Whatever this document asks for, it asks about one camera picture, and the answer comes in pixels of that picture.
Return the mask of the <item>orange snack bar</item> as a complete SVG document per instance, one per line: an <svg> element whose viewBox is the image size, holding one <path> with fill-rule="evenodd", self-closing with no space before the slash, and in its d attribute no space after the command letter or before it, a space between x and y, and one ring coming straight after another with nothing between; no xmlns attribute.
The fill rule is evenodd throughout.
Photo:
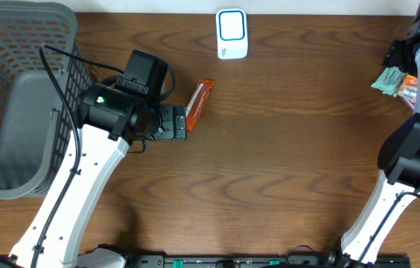
<svg viewBox="0 0 420 268"><path fill-rule="evenodd" d="M214 84L214 80L200 79L198 81L185 108L187 131L191 132L195 128Z"/></svg>

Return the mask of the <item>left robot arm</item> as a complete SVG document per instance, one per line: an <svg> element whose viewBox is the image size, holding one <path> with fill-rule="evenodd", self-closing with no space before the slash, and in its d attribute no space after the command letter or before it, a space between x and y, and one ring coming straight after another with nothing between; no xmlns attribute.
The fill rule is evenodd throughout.
<svg viewBox="0 0 420 268"><path fill-rule="evenodd" d="M159 92L92 84L80 96L72 143L32 224L0 267L125 267L127 254L109 246L79 253L105 184L135 141L184 140L184 106Z"/></svg>

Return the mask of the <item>green wipes packet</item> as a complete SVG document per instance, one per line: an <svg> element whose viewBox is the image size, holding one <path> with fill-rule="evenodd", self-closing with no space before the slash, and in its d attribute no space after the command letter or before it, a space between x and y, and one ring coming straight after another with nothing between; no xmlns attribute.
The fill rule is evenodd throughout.
<svg viewBox="0 0 420 268"><path fill-rule="evenodd" d="M398 67L386 67L371 87L384 95L396 97L398 88L406 76L407 73L402 72Z"/></svg>

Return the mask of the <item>small orange packet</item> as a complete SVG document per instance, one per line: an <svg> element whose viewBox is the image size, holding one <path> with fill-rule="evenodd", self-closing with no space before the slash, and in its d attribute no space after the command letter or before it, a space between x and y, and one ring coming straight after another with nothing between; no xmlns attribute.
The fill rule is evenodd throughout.
<svg viewBox="0 0 420 268"><path fill-rule="evenodd" d="M416 102L418 78L408 74L398 88L398 95L411 103Z"/></svg>

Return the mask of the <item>purple red snack pack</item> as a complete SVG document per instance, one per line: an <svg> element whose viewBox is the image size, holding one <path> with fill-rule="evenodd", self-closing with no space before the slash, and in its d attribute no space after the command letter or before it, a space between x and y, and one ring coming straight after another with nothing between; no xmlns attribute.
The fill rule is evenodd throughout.
<svg viewBox="0 0 420 268"><path fill-rule="evenodd" d="M401 95L401 99L408 105L408 107L414 111L416 108L416 96L415 95Z"/></svg>

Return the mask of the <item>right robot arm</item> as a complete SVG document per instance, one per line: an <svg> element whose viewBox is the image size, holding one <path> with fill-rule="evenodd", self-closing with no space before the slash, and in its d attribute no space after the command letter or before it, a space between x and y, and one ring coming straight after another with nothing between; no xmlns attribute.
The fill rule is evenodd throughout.
<svg viewBox="0 0 420 268"><path fill-rule="evenodd" d="M396 267L403 261L379 261L378 252L398 218L420 199L420 4L407 38L392 43L384 66L418 78L413 115L383 143L378 180L354 225L326 261L328 267Z"/></svg>

